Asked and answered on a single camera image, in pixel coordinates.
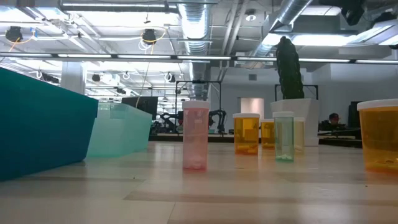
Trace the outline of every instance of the ceiling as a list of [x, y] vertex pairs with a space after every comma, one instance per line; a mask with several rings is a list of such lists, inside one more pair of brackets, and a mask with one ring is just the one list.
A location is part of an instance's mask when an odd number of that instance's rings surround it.
[[[0, 34], [4, 34], [10, 26], [21, 26], [24, 44], [16, 44], [14, 47], [4, 35], [0, 35], [0, 52], [8, 52], [11, 48], [13, 52], [46, 52], [46, 53], [86, 53], [86, 54], [164, 54], [164, 55], [183, 55], [186, 54], [185, 41], [181, 26], [181, 18], [174, 13], [159, 12], [95, 12], [95, 11], [68, 11], [62, 12], [56, 8], [57, 1], [44, 1], [46, 4], [54, 4], [53, 7], [40, 7], [36, 9], [39, 15], [26, 12], [26, 9], [10, 6], [0, 7]], [[234, 19], [237, 26], [239, 10], [244, 1], [239, 1], [236, 15], [231, 15], [233, 0], [220, 0], [217, 4], [211, 5], [210, 17], [210, 55], [220, 55], [224, 42], [224, 35], [227, 31], [227, 24], [230, 19]], [[247, 9], [255, 9], [254, 21], [247, 21], [243, 17], [237, 38], [231, 54], [247, 54], [254, 50], [258, 44], [263, 42], [264, 20], [267, 15], [277, 13], [280, 8], [281, 0], [248, 1]], [[367, 1], [368, 11], [363, 16], [358, 25], [350, 27], [340, 15], [337, 7], [320, 6], [318, 1], [304, 10], [302, 15], [294, 24], [291, 33], [277, 33], [277, 35], [288, 35], [293, 41], [299, 41], [299, 36], [303, 34], [339, 34], [344, 38], [359, 37], [361, 33], [369, 28], [369, 18], [373, 18], [383, 12], [381, 9], [396, 7], [395, 1]], [[159, 39], [152, 48], [143, 50], [140, 46], [141, 34], [144, 29], [155, 28], [155, 34]], [[388, 46], [378, 45], [382, 41], [398, 35], [397, 26], [388, 30], [388, 36], [378, 34], [372, 36], [365, 42], [357, 42], [347, 46], [331, 46], [332, 42], [324, 41], [322, 46], [306, 45], [306, 42], [296, 44], [298, 54], [301, 58], [385, 58], [391, 53]], [[62, 62], [56, 60], [29, 60], [21, 58], [4, 58], [1, 66], [18, 71], [25, 75], [37, 77], [37, 71], [46, 72], [49, 75], [61, 79]], [[147, 62], [85, 62], [88, 71], [87, 86], [114, 86], [120, 87], [141, 87], [144, 83], [144, 76], [147, 79], [144, 86], [154, 88], [175, 87], [174, 83], [165, 81], [165, 74], [175, 75], [176, 80], [191, 80], [189, 63], [150, 63]], [[211, 64], [211, 79], [216, 80], [219, 74], [218, 63]], [[319, 63], [303, 63], [302, 73], [311, 73], [322, 66]], [[239, 66], [230, 64], [224, 82], [246, 83], [249, 73], [258, 74], [256, 84], [273, 84], [278, 82], [277, 73], [274, 65], [265, 65], [261, 69], [247, 70]], [[93, 82], [93, 74], [108, 75], [111, 77], [107, 82]], [[188, 90], [182, 91], [182, 96], [188, 95], [192, 90], [191, 85], [187, 85]], [[119, 95], [114, 89], [108, 88], [89, 88], [86, 94], [89, 95]], [[175, 94], [174, 90], [144, 90], [142, 95], [159, 95], [164, 97]]]

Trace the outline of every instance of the computer monitor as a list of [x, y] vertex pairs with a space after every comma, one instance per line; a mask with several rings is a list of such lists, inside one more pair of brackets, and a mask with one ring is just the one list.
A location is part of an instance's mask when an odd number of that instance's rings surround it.
[[[138, 97], [124, 97], [122, 103], [136, 107]], [[139, 98], [137, 109], [150, 113], [152, 120], [156, 120], [157, 96], [142, 96]]]

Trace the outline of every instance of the translucent plastic container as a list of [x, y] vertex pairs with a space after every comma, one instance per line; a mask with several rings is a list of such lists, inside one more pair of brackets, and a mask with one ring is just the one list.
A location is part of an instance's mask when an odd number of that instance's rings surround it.
[[275, 149], [274, 119], [261, 120], [261, 146], [263, 149]]
[[184, 112], [182, 167], [184, 169], [207, 169], [209, 107], [210, 104], [207, 101], [182, 103]]
[[259, 114], [238, 113], [234, 118], [235, 154], [257, 155], [259, 152]]
[[296, 154], [304, 154], [305, 118], [294, 118], [294, 149]]
[[294, 113], [273, 112], [275, 126], [275, 160], [294, 161]]
[[358, 103], [365, 168], [398, 174], [398, 99]]

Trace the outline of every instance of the pillar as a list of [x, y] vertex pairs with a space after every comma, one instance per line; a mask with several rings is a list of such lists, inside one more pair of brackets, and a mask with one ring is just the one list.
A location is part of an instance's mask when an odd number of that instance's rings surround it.
[[67, 90], [85, 94], [86, 88], [86, 68], [81, 62], [63, 62], [61, 87]]

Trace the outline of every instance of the table surface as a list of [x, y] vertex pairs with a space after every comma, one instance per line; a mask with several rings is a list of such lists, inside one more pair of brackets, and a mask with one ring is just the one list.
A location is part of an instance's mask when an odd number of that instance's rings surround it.
[[308, 147], [291, 164], [272, 151], [208, 145], [206, 172], [182, 170], [182, 142], [0, 182], [8, 223], [398, 223], [398, 176], [364, 171], [362, 149]]

